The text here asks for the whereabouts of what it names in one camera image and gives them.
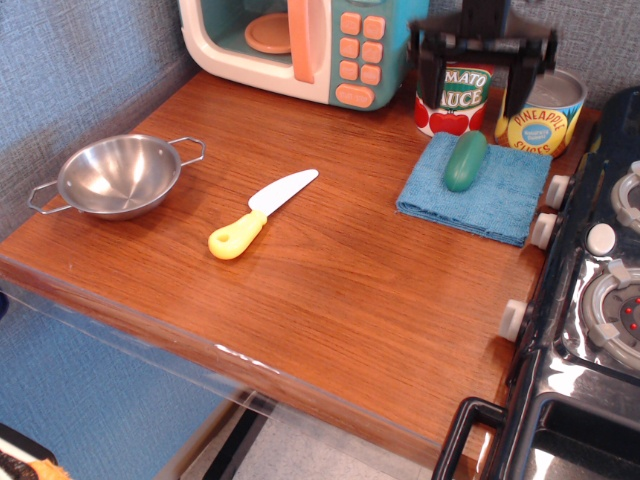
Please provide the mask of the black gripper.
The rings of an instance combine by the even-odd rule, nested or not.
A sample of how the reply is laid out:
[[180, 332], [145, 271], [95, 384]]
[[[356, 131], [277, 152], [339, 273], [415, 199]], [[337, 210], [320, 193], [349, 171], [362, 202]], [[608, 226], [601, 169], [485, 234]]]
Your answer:
[[460, 11], [412, 21], [409, 30], [408, 57], [432, 109], [441, 106], [448, 61], [509, 66], [507, 118], [524, 108], [538, 73], [556, 67], [557, 31], [519, 16], [509, 1], [464, 1]]

